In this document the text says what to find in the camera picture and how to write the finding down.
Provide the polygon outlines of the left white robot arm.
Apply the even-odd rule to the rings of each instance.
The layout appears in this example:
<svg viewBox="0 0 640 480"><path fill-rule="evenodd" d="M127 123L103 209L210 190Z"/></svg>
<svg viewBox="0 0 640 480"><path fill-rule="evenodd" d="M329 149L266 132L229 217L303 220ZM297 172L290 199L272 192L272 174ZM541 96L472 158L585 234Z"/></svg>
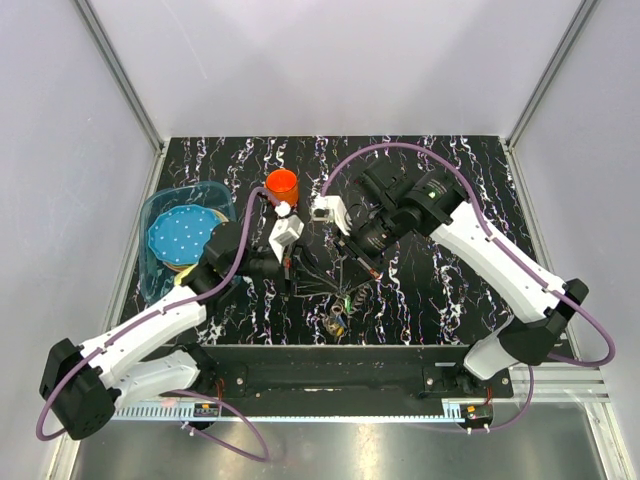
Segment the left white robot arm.
<svg viewBox="0 0 640 480"><path fill-rule="evenodd" d="M198 262L160 300L129 321L79 345L64 338L46 359L39 393L45 406L36 436L48 414L74 440L102 429L114 413L131 403L170 391L196 396L215 386L215 362L199 347L183 347L158 360L147 357L166 341L196 327L221 308L234 292L236 277L274 277L293 297L328 295L337 282L310 257L300 242L297 216L278 220L266 249L247 245L248 226L226 222L215 227Z"/></svg>

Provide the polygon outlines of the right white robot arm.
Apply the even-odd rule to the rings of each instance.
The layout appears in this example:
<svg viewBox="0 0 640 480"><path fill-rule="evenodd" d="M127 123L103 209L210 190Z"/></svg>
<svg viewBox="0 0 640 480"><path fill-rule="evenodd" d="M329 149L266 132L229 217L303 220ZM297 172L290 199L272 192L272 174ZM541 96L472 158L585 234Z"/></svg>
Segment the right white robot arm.
<svg viewBox="0 0 640 480"><path fill-rule="evenodd" d="M559 337L586 299L579 278L565 280L529 257L500 232L472 201L463 178L431 171L413 180L389 163L376 161L359 177L367 199L378 206L373 218L354 228L343 199L322 192L313 211L327 210L341 231L345 263L373 278L384 252L408 234L443 247L487 282L507 303L511 319L473 342L454 371L466 396L486 389L499 371L516 364L538 366L554 358Z"/></svg>

